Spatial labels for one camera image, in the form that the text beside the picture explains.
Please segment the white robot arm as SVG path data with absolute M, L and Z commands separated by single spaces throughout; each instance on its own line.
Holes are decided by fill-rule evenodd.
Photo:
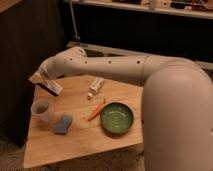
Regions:
M 213 82 L 195 62 L 159 55 L 88 57 L 73 47 L 39 67 L 45 79 L 86 74 L 143 88 L 146 171 L 213 171 Z

